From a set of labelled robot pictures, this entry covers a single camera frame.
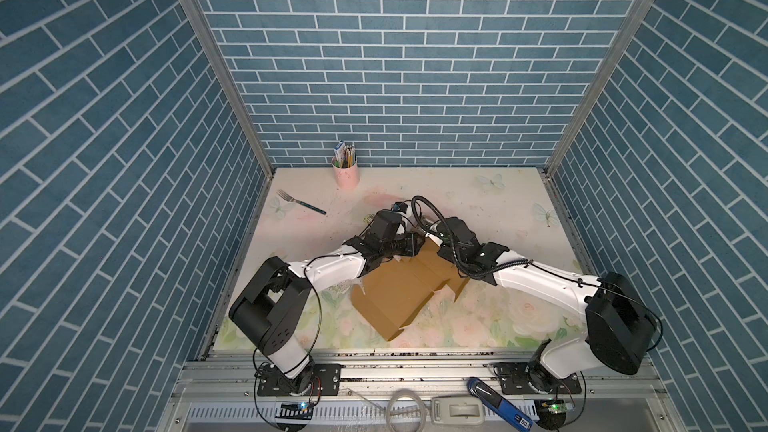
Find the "brown cardboard box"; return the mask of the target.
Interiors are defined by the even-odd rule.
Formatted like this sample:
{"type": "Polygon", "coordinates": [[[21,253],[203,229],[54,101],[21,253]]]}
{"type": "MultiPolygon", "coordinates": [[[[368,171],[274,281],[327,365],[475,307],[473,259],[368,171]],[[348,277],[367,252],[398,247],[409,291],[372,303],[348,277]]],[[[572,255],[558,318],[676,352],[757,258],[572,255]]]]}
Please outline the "brown cardboard box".
{"type": "Polygon", "coordinates": [[[416,256],[387,262],[352,288],[352,305],[384,340],[404,332],[436,292],[447,288],[459,297],[469,282],[438,251],[428,239],[416,256]]]}

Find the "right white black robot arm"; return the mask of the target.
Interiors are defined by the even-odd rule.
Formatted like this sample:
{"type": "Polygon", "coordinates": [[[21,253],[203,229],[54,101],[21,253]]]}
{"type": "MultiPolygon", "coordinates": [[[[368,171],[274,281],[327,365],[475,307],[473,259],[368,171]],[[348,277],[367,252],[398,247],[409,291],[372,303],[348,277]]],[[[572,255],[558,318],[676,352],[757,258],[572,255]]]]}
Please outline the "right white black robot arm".
{"type": "Polygon", "coordinates": [[[456,217],[439,220],[426,232],[460,275],[527,293],[586,324],[578,336],[547,339],[537,347],[525,375],[539,392],[550,393],[570,376],[602,366],[632,376],[661,331],[658,317],[620,274],[597,277],[552,268],[501,244],[480,242],[456,217]]]}

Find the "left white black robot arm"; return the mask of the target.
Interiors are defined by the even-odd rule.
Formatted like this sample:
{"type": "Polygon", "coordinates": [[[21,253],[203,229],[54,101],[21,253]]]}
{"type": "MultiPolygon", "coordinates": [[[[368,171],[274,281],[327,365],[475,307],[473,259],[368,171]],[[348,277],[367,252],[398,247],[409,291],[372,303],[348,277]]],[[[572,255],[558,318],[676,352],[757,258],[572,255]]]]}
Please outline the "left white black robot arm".
{"type": "Polygon", "coordinates": [[[414,257],[425,243],[407,216],[381,210],[358,235],[333,252],[301,262],[268,258],[233,301],[229,320],[272,365],[291,393],[312,382],[311,353],[295,337],[311,295],[359,279],[396,256],[414,257]]]}

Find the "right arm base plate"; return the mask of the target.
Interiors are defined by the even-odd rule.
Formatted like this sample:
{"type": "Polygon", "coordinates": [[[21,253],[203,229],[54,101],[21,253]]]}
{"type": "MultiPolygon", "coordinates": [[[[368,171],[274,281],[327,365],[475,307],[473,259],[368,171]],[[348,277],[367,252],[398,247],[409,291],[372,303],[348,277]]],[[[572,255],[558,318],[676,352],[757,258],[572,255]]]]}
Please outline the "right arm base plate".
{"type": "Polygon", "coordinates": [[[559,379],[538,364],[497,362],[491,365],[491,371],[499,380],[502,392],[506,395],[555,393],[577,395],[583,391],[577,374],[559,379]]]}

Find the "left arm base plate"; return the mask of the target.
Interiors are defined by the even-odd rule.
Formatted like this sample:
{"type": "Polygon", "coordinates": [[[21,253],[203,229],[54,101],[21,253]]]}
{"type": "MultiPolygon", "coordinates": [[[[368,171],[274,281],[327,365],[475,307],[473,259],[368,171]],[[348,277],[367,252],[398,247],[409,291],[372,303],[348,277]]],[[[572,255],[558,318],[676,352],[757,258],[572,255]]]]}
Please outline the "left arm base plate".
{"type": "Polygon", "coordinates": [[[274,364],[264,363],[258,372],[259,397],[287,397],[289,395],[319,394],[321,397],[337,396],[341,365],[311,362],[295,377],[286,376],[274,364]]]}

